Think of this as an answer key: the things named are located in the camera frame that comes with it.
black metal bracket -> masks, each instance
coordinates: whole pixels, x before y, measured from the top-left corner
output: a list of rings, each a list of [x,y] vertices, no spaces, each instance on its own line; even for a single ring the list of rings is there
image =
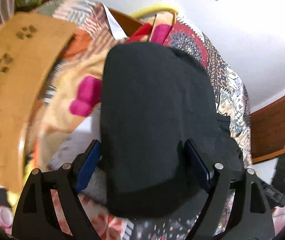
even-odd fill
[[[65,163],[57,171],[41,172],[34,169],[28,177],[19,199],[12,235],[20,240],[75,239],[100,240],[90,223],[75,191],[77,175],[94,152],[92,142],[84,155]],[[270,240],[274,227],[267,198],[253,169],[232,171],[222,163],[213,163],[205,153],[197,153],[192,140],[185,143],[201,185],[209,197],[186,240]],[[61,206],[72,236],[63,233],[54,210],[51,189],[58,191]],[[229,189],[235,189],[235,198],[225,232],[214,236],[220,221]]]

paw print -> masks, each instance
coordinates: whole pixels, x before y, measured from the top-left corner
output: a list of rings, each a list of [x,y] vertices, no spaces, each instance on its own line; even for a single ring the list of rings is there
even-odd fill
[[[14,59],[8,53],[5,53],[0,58],[0,73],[7,73],[9,71],[8,65],[10,65],[13,60]]]
[[[33,37],[33,33],[37,32],[38,30],[33,25],[27,27],[21,27],[22,31],[16,33],[16,37],[20,40],[23,40],[25,37],[31,39]]]

brown cardboard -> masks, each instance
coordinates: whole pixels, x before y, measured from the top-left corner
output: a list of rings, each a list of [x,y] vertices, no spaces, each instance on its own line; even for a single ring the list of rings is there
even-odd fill
[[[25,134],[33,104],[77,25],[17,13],[0,30],[0,184],[22,189]]]

orange fabric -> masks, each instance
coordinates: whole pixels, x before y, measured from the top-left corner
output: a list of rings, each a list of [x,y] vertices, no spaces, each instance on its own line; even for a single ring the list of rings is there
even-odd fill
[[[88,44],[92,41],[92,37],[88,32],[84,30],[76,30],[74,39],[69,44],[67,50],[62,55],[62,58],[68,61],[72,61],[76,54],[85,51],[88,48]]]

metal screw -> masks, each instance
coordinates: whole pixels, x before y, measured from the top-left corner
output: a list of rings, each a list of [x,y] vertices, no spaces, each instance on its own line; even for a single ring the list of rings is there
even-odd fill
[[[36,174],[38,174],[38,172],[39,172],[39,169],[33,169],[32,170],[32,175],[36,175]]]
[[[72,165],[71,165],[70,163],[65,163],[65,164],[63,165],[63,169],[64,169],[64,170],[69,170],[71,166],[72,166]]]
[[[222,165],[221,163],[216,163],[216,164],[215,164],[215,168],[216,168],[217,170],[222,170],[222,169],[223,169],[223,165]]]
[[[252,168],[247,169],[247,172],[248,172],[250,175],[254,175],[254,174],[255,174],[255,170],[252,169]]]

